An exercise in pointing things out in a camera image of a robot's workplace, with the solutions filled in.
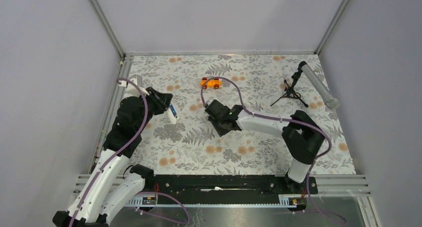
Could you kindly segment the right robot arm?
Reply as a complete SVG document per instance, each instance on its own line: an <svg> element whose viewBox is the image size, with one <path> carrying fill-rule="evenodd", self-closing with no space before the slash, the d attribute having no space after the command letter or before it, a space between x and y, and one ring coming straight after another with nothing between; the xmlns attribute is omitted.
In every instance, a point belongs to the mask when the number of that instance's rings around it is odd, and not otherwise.
<svg viewBox="0 0 422 227"><path fill-rule="evenodd" d="M292 156L285 185L288 191L298 193L305 187L305 178L325 140L321 129L301 110L290 117L253 113L241 105L229 108L218 100L205 104L208 120L219 136L231 131L255 131L280 137Z"/></svg>

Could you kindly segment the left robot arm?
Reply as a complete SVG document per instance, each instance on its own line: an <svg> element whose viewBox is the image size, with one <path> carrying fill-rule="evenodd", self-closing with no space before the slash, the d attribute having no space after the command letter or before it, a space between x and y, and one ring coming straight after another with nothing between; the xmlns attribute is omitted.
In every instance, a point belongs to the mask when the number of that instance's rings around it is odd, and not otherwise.
<svg viewBox="0 0 422 227"><path fill-rule="evenodd" d="M141 133L148 122L153 116L164 114L172 104L171 93L152 87L137 88L136 92L136 96L120 102L94 171L68 209L56 212L52 220L55 226L107 227L136 193L154 188L153 170L137 164L127 179L110 192L117 175L142 141Z"/></svg>

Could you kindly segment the white remote control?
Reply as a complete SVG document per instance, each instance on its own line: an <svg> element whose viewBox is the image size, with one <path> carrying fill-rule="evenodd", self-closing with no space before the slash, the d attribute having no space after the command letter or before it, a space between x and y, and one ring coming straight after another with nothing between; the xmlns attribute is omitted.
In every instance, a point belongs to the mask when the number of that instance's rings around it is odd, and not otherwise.
<svg viewBox="0 0 422 227"><path fill-rule="evenodd" d="M170 105L169 105L169 107L167 108L167 110L166 110L166 114L167 114L167 117L169 118L169 121L170 121L170 123L171 124L176 124L177 122L178 122L178 120L179 120L179 116L177 116L177 117L174 117L173 116L173 114L172 114L172 112L171 112L171 110L170 110Z"/></svg>

